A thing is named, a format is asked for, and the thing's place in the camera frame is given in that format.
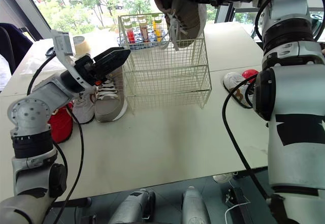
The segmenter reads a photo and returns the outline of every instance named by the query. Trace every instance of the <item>red sneaker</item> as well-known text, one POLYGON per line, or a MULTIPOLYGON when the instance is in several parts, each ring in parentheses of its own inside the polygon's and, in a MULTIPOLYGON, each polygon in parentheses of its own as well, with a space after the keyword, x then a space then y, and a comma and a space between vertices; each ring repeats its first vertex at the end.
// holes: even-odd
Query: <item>red sneaker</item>
POLYGON ((251 77, 251 76, 253 76, 253 75, 257 74, 257 73, 258 73, 258 71, 256 71, 255 69, 248 69, 248 70, 245 70, 243 72, 242 76, 247 79, 247 78, 249 78, 249 77, 251 77))
MULTIPOLYGON (((68 103, 69 108, 72 110, 73 103, 68 103)), ((50 120, 48 121, 51 124, 52 130, 51 135, 55 143, 63 143, 68 140, 72 134, 72 116, 65 106, 56 109, 50 120)))

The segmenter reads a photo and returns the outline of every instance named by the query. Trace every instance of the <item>window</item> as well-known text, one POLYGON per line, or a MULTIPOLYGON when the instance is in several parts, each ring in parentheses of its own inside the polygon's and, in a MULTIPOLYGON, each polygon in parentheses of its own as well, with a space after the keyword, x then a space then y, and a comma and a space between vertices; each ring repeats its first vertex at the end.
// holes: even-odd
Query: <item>window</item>
POLYGON ((255 17, 257 15, 257 12, 237 12, 234 15, 233 21, 239 22, 241 26, 246 30, 246 32, 256 41, 261 42, 261 40, 258 38, 254 31, 254 23, 255 23, 255 17))
MULTIPOLYGON (((105 30, 117 34, 117 17, 158 12, 153 0, 33 0, 52 29, 73 35, 105 30)), ((207 5, 207 22, 214 22, 216 9, 207 5)))
MULTIPOLYGON (((233 21, 239 22, 241 26, 246 30, 246 32, 251 35, 252 38, 256 42, 261 42, 261 40, 257 37, 256 33, 254 32, 254 23, 255 23, 255 17, 257 15, 256 11, 253 12, 240 12, 240 9, 236 10, 233 21)), ((321 25, 322 18, 324 15, 323 11, 310 11, 310 15, 312 17, 312 26, 314 35, 316 35, 318 28, 321 25)), ((322 33, 322 35, 319 38, 319 41, 324 42, 325 41, 325 32, 322 33)))
POLYGON ((217 9, 207 4, 207 23, 214 23, 217 15, 217 9))

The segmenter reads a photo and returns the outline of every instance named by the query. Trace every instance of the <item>yellow bottle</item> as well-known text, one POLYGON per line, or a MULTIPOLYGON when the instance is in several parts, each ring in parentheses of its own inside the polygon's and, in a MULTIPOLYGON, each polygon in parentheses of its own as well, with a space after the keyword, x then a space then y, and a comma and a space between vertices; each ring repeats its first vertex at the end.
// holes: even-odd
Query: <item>yellow bottle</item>
POLYGON ((161 36, 161 20, 154 20, 153 21, 153 30, 154 30, 154 33, 156 34, 157 36, 157 40, 158 42, 161 41, 162 39, 162 36, 161 36))

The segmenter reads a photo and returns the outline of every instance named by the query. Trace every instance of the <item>bottle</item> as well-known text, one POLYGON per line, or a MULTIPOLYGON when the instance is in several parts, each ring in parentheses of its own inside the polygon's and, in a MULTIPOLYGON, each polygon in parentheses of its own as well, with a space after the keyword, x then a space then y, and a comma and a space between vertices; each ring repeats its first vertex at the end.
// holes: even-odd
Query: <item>bottle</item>
POLYGON ((131 22, 126 22, 124 24, 124 27, 125 27, 125 30, 126 30, 126 35, 127 35, 128 42, 130 44, 134 44, 136 42, 136 39, 134 37, 134 33, 133 33, 133 29, 132 29, 131 22))
POLYGON ((147 20, 145 16, 138 17, 138 20, 139 20, 140 31, 141 31, 143 42, 149 42, 147 20))
POLYGON ((152 14, 152 16, 154 17, 153 30, 154 30, 154 33, 157 36, 157 41, 160 42, 161 39, 162 39, 162 33, 161 33, 161 22, 162 22, 162 20, 159 18, 159 14, 152 14))

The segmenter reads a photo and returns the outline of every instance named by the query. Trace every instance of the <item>wire basket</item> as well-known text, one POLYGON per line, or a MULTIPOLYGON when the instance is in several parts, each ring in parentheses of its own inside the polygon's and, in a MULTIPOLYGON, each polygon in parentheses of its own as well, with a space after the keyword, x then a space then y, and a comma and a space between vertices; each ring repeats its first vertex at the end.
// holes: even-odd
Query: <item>wire basket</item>
POLYGON ((211 79, 204 34, 168 45, 164 14, 119 16, 119 46, 131 50, 123 66, 124 94, 135 111, 174 105, 206 104, 211 79))

